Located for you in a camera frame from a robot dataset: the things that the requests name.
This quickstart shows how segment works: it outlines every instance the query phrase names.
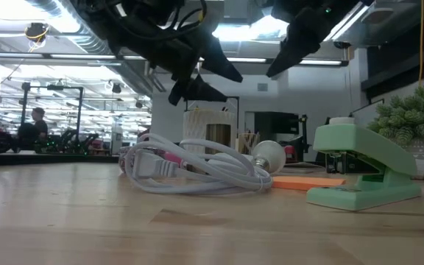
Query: potted plant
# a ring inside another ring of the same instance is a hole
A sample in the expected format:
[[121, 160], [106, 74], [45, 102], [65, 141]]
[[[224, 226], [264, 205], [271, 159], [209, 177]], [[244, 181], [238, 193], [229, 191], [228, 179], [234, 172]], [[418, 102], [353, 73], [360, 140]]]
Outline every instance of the potted plant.
[[377, 106], [377, 113], [368, 128], [412, 153], [419, 168], [417, 178], [424, 179], [424, 87], [412, 96], [393, 96], [389, 105]]

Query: cable plug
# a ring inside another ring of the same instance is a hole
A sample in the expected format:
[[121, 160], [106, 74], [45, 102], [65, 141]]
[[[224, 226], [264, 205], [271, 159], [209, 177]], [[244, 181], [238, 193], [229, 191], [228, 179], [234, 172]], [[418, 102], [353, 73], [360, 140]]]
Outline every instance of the cable plug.
[[149, 150], [140, 149], [135, 152], [132, 175], [137, 179], [174, 177], [174, 171], [178, 167], [175, 162], [164, 160]]

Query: ceiling duct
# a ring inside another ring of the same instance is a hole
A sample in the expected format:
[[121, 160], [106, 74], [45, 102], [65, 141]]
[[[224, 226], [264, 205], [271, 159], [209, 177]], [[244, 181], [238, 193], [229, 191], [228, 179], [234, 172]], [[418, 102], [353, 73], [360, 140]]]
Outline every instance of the ceiling duct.
[[[90, 27], [80, 18], [73, 5], [68, 0], [26, 0], [33, 7], [50, 14], [53, 18], [63, 18], [66, 12], [74, 18], [80, 28], [75, 32], [76, 37], [68, 37], [71, 41], [77, 44], [81, 49], [90, 54], [112, 54], [107, 41], [98, 38], [90, 29]], [[124, 81], [139, 94], [151, 96], [152, 87], [145, 81], [141, 72], [136, 71], [132, 67], [127, 67], [126, 63], [120, 66], [106, 66], [123, 76]]]

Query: white cable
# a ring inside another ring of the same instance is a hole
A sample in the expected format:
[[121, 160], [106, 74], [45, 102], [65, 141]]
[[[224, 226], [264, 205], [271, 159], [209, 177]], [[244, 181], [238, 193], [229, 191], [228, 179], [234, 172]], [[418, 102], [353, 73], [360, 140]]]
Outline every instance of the white cable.
[[[150, 141], [143, 141], [145, 138], [149, 138]], [[177, 146], [151, 133], [142, 135], [138, 140], [140, 142], [129, 150], [124, 159], [127, 176], [134, 186], [144, 191], [159, 194], [229, 194], [261, 191], [272, 186], [272, 178], [268, 172], [253, 166], [246, 157], [228, 146], [202, 139], [187, 139]], [[195, 155], [181, 148], [184, 145], [205, 146], [226, 155]], [[177, 163], [148, 153], [144, 147], [170, 152], [207, 174], [188, 172], [181, 169]], [[135, 155], [135, 161], [132, 166], [130, 161], [133, 155]], [[155, 179], [166, 177], [183, 177], [194, 180], [195, 184], [169, 185], [155, 181]]]

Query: black metal frame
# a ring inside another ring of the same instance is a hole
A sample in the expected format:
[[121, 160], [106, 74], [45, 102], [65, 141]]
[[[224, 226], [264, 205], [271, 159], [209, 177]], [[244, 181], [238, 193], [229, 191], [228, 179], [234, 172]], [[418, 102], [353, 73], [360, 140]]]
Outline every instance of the black metal frame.
[[26, 108], [27, 108], [27, 95], [31, 88], [46, 88], [47, 90], [52, 91], [62, 91], [63, 89], [78, 89], [79, 90], [79, 98], [78, 98], [78, 118], [77, 118], [77, 134], [76, 140], [80, 139], [80, 123], [81, 123], [81, 107], [82, 107], [82, 95], [84, 92], [83, 87], [67, 87], [63, 85], [49, 85], [49, 86], [40, 86], [40, 85], [30, 85], [29, 82], [25, 82], [22, 84], [22, 89], [24, 90], [24, 98], [22, 99], [22, 117], [21, 117], [21, 125], [26, 121]]
[[[239, 125], [240, 125], [240, 97], [239, 96], [227, 96], [227, 99], [236, 99], [236, 129], [239, 129]], [[185, 112], [189, 111], [188, 106], [189, 106], [189, 101], [185, 100]]]

